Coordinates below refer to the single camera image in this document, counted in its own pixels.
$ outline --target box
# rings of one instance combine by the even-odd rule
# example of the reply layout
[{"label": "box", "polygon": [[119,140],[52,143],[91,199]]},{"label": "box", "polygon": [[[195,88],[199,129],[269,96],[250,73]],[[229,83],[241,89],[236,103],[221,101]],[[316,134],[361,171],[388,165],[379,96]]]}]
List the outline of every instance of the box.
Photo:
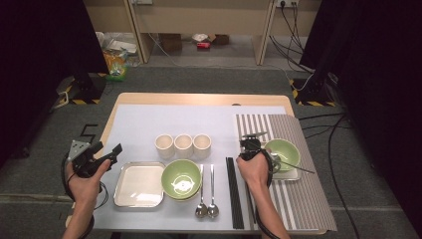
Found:
[{"label": "box", "polygon": [[174,52],[182,49],[181,34],[158,34],[161,47],[165,52]]},{"label": "box", "polygon": [[213,43],[216,45],[227,45],[229,42],[229,35],[215,35],[215,39],[213,41]]}]

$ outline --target white tabletop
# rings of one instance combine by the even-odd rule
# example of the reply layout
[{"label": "white tabletop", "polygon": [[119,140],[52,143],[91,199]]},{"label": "white tabletop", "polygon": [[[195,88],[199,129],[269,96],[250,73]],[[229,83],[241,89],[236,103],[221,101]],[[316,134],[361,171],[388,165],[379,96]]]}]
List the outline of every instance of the white tabletop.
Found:
[{"label": "white tabletop", "polygon": [[[227,156],[236,158],[240,152],[239,136],[236,129],[236,114],[285,114],[283,107],[221,107],[221,106],[161,106],[161,105],[120,105],[107,139],[104,153],[121,143],[122,153],[102,179],[109,193],[107,203],[95,211],[95,229],[112,231],[153,231],[153,232],[227,232],[245,233],[256,231],[251,228],[250,217],[243,213],[245,230],[233,229],[231,203],[226,168]],[[113,202],[120,169],[132,161],[161,161],[172,159],[158,157],[154,148],[155,138],[162,133],[176,137],[181,133],[192,136],[207,133],[212,138],[211,155],[203,160],[191,158],[205,165],[204,200],[211,202],[210,164],[215,165],[215,202],[220,208],[217,218],[198,219],[194,215],[199,196],[188,201],[174,201],[164,196],[162,202],[151,208],[118,207]],[[246,195],[244,182],[237,171],[239,194]],[[98,202],[105,194],[99,195]],[[241,196],[242,207],[247,208],[246,197]]]}]

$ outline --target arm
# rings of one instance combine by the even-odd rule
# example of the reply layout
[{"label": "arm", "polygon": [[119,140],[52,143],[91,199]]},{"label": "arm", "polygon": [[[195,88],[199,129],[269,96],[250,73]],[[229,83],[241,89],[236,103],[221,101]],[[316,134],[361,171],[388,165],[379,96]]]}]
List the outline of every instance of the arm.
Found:
[{"label": "arm", "polygon": [[69,179],[69,187],[75,197],[75,210],[71,222],[63,235],[63,238],[80,238],[87,230],[94,208],[97,204],[97,196],[100,190],[100,180],[108,170],[110,160],[105,160],[90,178],[81,178],[74,174],[72,164],[68,163],[66,172]]},{"label": "arm", "polygon": [[270,190],[267,187],[268,164],[262,153],[258,153],[249,161],[241,157],[236,159],[242,177],[254,197],[261,221],[273,234],[282,239],[290,238],[282,219],[279,216],[273,201]]}]

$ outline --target light green bowl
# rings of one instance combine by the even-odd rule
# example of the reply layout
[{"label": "light green bowl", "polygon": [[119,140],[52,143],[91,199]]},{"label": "light green bowl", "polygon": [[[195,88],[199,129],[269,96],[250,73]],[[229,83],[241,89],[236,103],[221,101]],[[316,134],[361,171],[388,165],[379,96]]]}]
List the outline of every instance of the light green bowl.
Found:
[{"label": "light green bowl", "polygon": [[269,149],[271,153],[276,153],[280,157],[280,160],[282,161],[280,172],[287,172],[294,169],[292,166],[283,162],[294,166],[299,166],[299,163],[301,162],[301,155],[298,148],[285,139],[276,138],[270,140],[264,145],[264,149]]},{"label": "light green bowl", "polygon": [[201,186],[201,180],[198,165],[189,159],[170,162],[161,175],[162,189],[176,200],[186,200],[195,195]]}]

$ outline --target bowl rim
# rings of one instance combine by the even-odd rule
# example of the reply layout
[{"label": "bowl rim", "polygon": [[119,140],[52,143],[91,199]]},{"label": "bowl rim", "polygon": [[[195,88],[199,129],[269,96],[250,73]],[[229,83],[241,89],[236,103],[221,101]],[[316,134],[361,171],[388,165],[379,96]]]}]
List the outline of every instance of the bowl rim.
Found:
[{"label": "bowl rim", "polygon": [[[265,145],[263,146],[263,148],[266,148],[267,144],[268,144],[268,143],[270,143],[271,141],[284,141],[284,142],[287,142],[287,143],[288,143],[290,146],[292,146],[292,147],[295,149],[295,151],[298,153],[298,157],[299,157],[299,159],[298,159],[298,163],[293,164],[293,165],[294,165],[294,166],[299,166],[299,164],[301,164],[301,161],[302,161],[302,155],[301,155],[301,152],[300,152],[300,151],[299,151],[299,149],[295,146],[295,144],[294,144],[294,143],[292,143],[291,141],[289,141],[289,140],[287,140],[287,139],[285,139],[285,138],[277,137],[277,138],[273,138],[273,139],[270,139],[269,141],[267,141],[267,142],[265,143]],[[286,165],[286,168],[287,168],[287,169],[281,169],[281,168],[280,168],[280,171],[287,172],[287,171],[291,171],[291,170],[295,169],[294,167],[292,167],[292,166],[290,166],[290,165]]]},{"label": "bowl rim", "polygon": [[[187,197],[174,197],[174,196],[171,196],[170,193],[168,193],[165,190],[165,187],[163,185],[163,176],[164,176],[164,173],[165,173],[167,167],[170,166],[170,165],[172,165],[172,164],[174,164],[174,163],[180,162],[180,161],[188,162],[188,163],[190,163],[192,165],[195,165],[196,168],[197,168],[197,171],[199,172],[199,183],[198,183],[198,186],[197,186],[197,188],[194,188],[194,190],[192,190],[193,192],[189,192],[188,194],[186,194],[186,195],[188,195]],[[170,198],[172,198],[174,200],[177,200],[177,201],[189,200],[190,198],[194,197],[198,193],[198,191],[201,188],[201,186],[202,186],[201,171],[200,171],[200,168],[199,168],[198,164],[195,163],[193,160],[185,159],[185,158],[175,159],[175,160],[171,161],[170,163],[168,163],[167,165],[165,165],[164,170],[162,171],[162,174],[161,174],[161,187],[162,187],[162,190],[164,191],[164,193],[167,196],[169,196]]]}]

